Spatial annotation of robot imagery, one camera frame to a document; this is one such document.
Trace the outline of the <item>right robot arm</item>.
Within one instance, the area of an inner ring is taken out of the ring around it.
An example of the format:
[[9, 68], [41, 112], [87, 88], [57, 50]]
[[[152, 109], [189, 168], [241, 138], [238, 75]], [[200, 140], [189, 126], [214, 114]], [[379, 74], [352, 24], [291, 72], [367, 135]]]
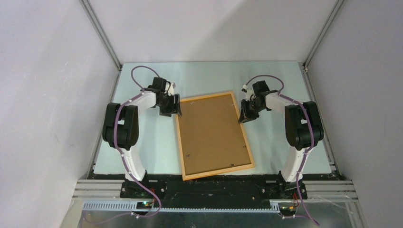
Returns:
[[284, 115], [289, 154], [279, 171], [276, 191], [281, 198], [288, 199], [301, 187], [307, 158], [324, 138], [317, 104], [314, 101], [301, 103], [278, 90], [270, 90], [265, 81], [255, 82], [252, 88], [245, 84], [242, 92], [245, 93], [245, 99], [241, 101], [239, 123], [256, 120], [263, 110]]

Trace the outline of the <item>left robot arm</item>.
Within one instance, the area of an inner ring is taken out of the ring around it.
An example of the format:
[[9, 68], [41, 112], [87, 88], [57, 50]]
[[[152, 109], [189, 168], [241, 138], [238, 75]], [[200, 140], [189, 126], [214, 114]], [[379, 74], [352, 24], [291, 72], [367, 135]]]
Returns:
[[146, 169], [141, 163], [135, 145], [139, 139], [139, 116], [150, 108], [159, 108], [159, 115], [181, 116], [180, 95], [174, 92], [176, 85], [161, 77], [155, 77], [151, 85], [124, 103], [109, 103], [106, 107], [102, 138], [120, 154], [125, 168], [125, 178], [135, 181], [132, 192], [139, 198], [148, 196], [150, 184], [143, 180]]

